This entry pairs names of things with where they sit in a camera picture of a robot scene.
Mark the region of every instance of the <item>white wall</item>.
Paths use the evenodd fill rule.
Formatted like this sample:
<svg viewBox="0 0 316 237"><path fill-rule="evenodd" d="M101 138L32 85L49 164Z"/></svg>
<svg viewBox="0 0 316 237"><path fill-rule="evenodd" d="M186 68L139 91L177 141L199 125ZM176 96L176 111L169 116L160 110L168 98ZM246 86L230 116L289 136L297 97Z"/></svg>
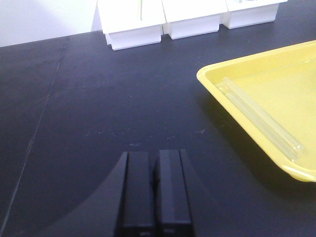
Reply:
<svg viewBox="0 0 316 237"><path fill-rule="evenodd" d="M0 0L0 47L101 30L97 0Z"/></svg>

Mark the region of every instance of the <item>white rack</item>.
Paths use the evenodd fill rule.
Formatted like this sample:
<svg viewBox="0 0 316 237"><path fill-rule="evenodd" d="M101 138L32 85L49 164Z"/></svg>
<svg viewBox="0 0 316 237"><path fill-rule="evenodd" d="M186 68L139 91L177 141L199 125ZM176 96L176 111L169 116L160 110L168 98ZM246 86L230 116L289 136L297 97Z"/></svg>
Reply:
<svg viewBox="0 0 316 237"><path fill-rule="evenodd" d="M220 16L227 12L225 0L162 0L165 34L174 39L216 32Z"/></svg>
<svg viewBox="0 0 316 237"><path fill-rule="evenodd" d="M103 33L113 50L161 41L161 0L99 0Z"/></svg>
<svg viewBox="0 0 316 237"><path fill-rule="evenodd" d="M222 15L222 23L229 29L250 26L276 19L281 2L287 0L226 0L228 12Z"/></svg>

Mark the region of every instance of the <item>yellow tray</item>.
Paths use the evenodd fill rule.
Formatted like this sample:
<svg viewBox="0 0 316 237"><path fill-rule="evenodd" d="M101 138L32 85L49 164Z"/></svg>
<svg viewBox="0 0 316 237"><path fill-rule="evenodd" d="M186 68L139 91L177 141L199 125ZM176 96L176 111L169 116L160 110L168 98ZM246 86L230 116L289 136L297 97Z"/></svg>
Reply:
<svg viewBox="0 0 316 237"><path fill-rule="evenodd" d="M281 169L316 181L316 40L209 65L197 78Z"/></svg>

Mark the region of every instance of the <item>scratch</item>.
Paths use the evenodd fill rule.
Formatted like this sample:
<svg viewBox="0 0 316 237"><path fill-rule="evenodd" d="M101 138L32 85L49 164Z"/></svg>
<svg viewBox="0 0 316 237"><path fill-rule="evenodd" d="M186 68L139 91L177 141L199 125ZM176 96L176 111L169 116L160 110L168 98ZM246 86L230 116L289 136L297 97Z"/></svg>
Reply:
<svg viewBox="0 0 316 237"><path fill-rule="evenodd" d="M129 146L131 147L140 147L141 143L131 143Z"/></svg>
<svg viewBox="0 0 316 237"><path fill-rule="evenodd" d="M167 140L172 140L172 139L174 139L175 138L175 136L171 136L171 137L167 137Z"/></svg>
<svg viewBox="0 0 316 237"><path fill-rule="evenodd" d="M196 134L203 134L205 132L205 129L201 130L201 131L195 131L194 133Z"/></svg>
<svg viewBox="0 0 316 237"><path fill-rule="evenodd" d="M66 49L67 49L67 47L68 47L69 38L70 38L70 37L67 37L67 38L65 39L64 46L63 46L63 48L62 48L62 50L61 50L61 52L60 52L60 56L59 56L59 60L58 60L57 67L56 67L55 72L54 72L54 74L53 74L53 76L52 76L52 81L51 81L51 84L50 84L50 87L49 87L49 91L48 91L48 94L47 94L46 99L45 99L45 102L44 102L44 106L43 106L43 108L42 108L42 110L41 110L41 113L40 113L40 116L39 116L39 120L38 120L37 125L36 125L36 127L35 127L34 134L33 134L33 136L31 137L31 140L30 140L30 142L29 142L29 144L28 144L28 146L27 146L26 153L25 153L25 156L24 156L24 163L23 163L23 166L22 166L22 170L21 170L21 172L20 172L20 176L19 176L19 178L18 178L18 180L17 180L17 183L16 183L16 185L15 185L15 187L14 187L14 190L13 190L13 193L12 193L12 196L11 196L11 200L10 200L8 209L7 209L7 211L6 211L6 214L5 214L3 223L2 223L2 225L1 225L1 227L0 227L0 236L2 236L2 234L3 234L3 232L4 232L4 229L5 229L5 227L6 227L6 224L7 224L8 220L9 220L10 213L11 213L11 208L12 208L13 202L14 202L14 200L15 200L15 196L16 196L16 194L17 194L17 192L18 192L18 189L19 189L19 186L20 186L20 182L21 182L22 176L23 176L23 174L24 174L24 169L25 169L26 163L27 163L28 158L29 158L29 156L30 156L31 149L33 148L33 143L34 143L35 137L36 137L36 135L37 135L37 133L38 133L38 129L39 129L40 124L41 124L41 120L42 120L43 115L44 115L44 113L45 113L45 111L46 111L46 107L47 107L47 104L48 104L48 100L50 99L50 95L51 95L51 92L52 92L52 88L53 88L53 86L54 86L54 84L55 84L55 81L56 81L56 78L57 78L57 74L59 73L59 67L60 67L61 63L63 62L64 52L66 51Z"/></svg>
<svg viewBox="0 0 316 237"><path fill-rule="evenodd" d="M201 130L201 131L195 131L194 133L196 133L196 134L203 134L205 131L206 131L206 129L209 127L209 125L208 126L206 126L203 130Z"/></svg>

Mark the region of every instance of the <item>white box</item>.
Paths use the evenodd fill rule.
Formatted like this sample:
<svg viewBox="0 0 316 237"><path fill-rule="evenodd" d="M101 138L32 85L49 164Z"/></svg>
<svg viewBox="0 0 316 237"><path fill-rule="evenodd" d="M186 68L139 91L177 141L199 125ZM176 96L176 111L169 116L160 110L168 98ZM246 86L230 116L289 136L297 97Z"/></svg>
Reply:
<svg viewBox="0 0 316 237"><path fill-rule="evenodd" d="M163 31L173 40L218 31L220 14L227 12L225 0L162 0L162 3L166 17Z"/></svg>
<svg viewBox="0 0 316 237"><path fill-rule="evenodd" d="M98 0L102 30L113 50L161 41L161 0Z"/></svg>
<svg viewBox="0 0 316 237"><path fill-rule="evenodd" d="M281 2L287 0L226 0L228 12L221 22L229 29L272 22Z"/></svg>

